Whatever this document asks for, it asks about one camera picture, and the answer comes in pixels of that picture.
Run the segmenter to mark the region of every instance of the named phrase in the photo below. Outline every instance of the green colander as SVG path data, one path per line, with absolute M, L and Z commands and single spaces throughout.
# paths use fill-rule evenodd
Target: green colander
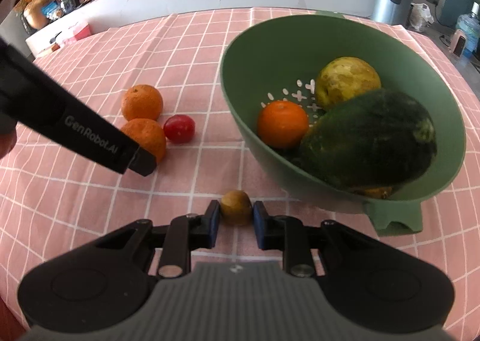
M 438 155 L 432 166 L 388 200 L 339 191 L 296 167 L 256 136 L 258 114 L 273 100 L 301 104 L 313 124 L 322 113 L 314 98 L 313 80 L 325 65 L 343 56 L 365 60 L 376 69 L 384 88 L 416 98 L 436 128 Z M 230 44 L 222 60 L 221 79 L 246 146 L 273 180 L 291 196 L 315 206 L 365 212 L 379 235 L 421 231 L 420 203 L 446 188 L 462 166 L 465 129 L 447 85 L 409 47 L 366 25 L 320 15 L 263 22 Z

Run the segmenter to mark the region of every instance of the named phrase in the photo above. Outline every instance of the screw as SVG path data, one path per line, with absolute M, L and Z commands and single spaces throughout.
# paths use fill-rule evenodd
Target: screw
M 243 271 L 243 267 L 241 265 L 232 265 L 230 268 L 230 272 L 233 272 L 233 273 L 240 273 L 241 271 Z
M 172 279 L 180 276 L 183 269 L 178 265 L 164 265 L 158 270 L 158 274 L 166 279 Z
M 307 264 L 297 264 L 291 269 L 292 275 L 296 277 L 310 277 L 315 273 L 315 270 Z

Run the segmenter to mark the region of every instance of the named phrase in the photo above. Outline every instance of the cherry tomato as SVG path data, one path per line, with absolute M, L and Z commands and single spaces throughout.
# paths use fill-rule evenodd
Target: cherry tomato
M 173 115 L 166 120 L 163 131 L 171 142 L 187 143 L 195 135 L 195 122 L 187 115 Z

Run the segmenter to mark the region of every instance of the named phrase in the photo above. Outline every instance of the tangerine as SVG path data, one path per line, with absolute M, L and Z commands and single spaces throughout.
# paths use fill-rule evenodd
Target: tangerine
M 160 92 L 151 85 L 134 85 L 122 97 L 123 117 L 132 119 L 157 120 L 163 110 Z
M 121 128 L 121 131 L 152 153 L 157 159 L 157 164 L 165 157 L 167 141 L 162 126 L 156 121 L 132 119 Z
M 305 111 L 291 101 L 274 101 L 258 116 L 257 133 L 268 146 L 276 149 L 297 147 L 308 131 Z

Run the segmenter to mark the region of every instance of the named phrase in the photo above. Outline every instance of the table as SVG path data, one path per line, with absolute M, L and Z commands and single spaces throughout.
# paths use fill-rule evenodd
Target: table
M 336 219 L 378 238 L 365 215 L 335 214 L 303 204 L 261 170 L 222 97 L 219 59 L 248 26 L 273 17 L 311 13 L 294 9 L 226 9 L 167 17 L 111 28 L 67 46 L 36 64 L 64 88 L 116 126 L 123 92 L 135 83 L 155 85 L 165 102 L 164 122 L 188 113 L 197 124 L 191 144 L 169 145 L 157 171 L 124 176 L 60 148 L 19 126 L 18 144 L 0 163 L 0 296 L 24 323 L 16 300 L 22 276 L 42 261 L 138 218 L 167 224 L 189 212 L 203 213 L 227 190 L 245 190 L 271 214 L 298 217 L 318 226 Z M 404 42 L 445 79 L 466 124 L 467 154 L 459 176 L 443 193 L 423 203 L 424 231 L 381 238 L 433 263 L 454 282 L 455 305 L 446 328 L 472 341 L 480 324 L 480 102 L 445 56 L 426 37 L 351 17 Z M 251 227 L 220 225 L 213 250 L 198 261 L 280 261 L 278 251 L 256 247 Z M 318 258 L 318 271 L 322 272 Z

